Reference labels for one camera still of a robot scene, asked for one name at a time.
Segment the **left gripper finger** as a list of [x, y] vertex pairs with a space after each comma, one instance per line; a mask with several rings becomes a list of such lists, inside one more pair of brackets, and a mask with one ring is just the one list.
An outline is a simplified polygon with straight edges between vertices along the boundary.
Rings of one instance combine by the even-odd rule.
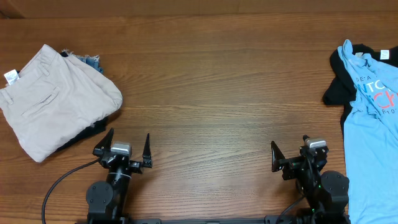
[[150, 151], [150, 134], [148, 133], [146, 136], [146, 142], [144, 145], [144, 150], [142, 153], [143, 161], [149, 162], [151, 160], [151, 151]]
[[113, 140], [114, 128], [111, 128], [105, 137], [94, 147], [94, 151], [109, 151]]

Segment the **light blue printed t-shirt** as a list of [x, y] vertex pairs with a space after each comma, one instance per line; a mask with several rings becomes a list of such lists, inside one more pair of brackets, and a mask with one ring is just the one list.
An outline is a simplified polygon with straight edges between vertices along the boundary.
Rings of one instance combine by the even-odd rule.
[[352, 223], [397, 223], [397, 67], [350, 40], [337, 48], [356, 97], [344, 123], [349, 218]]

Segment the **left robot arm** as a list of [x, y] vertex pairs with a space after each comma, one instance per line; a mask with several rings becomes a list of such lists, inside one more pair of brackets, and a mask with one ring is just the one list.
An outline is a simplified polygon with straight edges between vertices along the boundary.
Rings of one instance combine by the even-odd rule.
[[93, 149], [93, 155], [108, 174], [105, 181], [93, 183], [86, 191], [88, 223], [132, 223], [130, 216], [123, 212], [131, 176], [152, 167], [149, 134], [141, 161], [132, 160], [132, 146], [128, 142], [113, 141], [113, 135], [114, 129], [110, 129]]

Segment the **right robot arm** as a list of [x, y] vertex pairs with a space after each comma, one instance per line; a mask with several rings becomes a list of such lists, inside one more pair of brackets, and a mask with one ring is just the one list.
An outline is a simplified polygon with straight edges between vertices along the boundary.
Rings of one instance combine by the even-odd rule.
[[265, 223], [349, 223], [345, 207], [349, 202], [349, 178], [329, 170], [327, 143], [321, 138], [303, 136], [297, 157], [286, 158], [277, 144], [271, 142], [272, 171], [282, 171], [284, 180], [295, 180], [301, 197], [280, 215], [268, 215]]

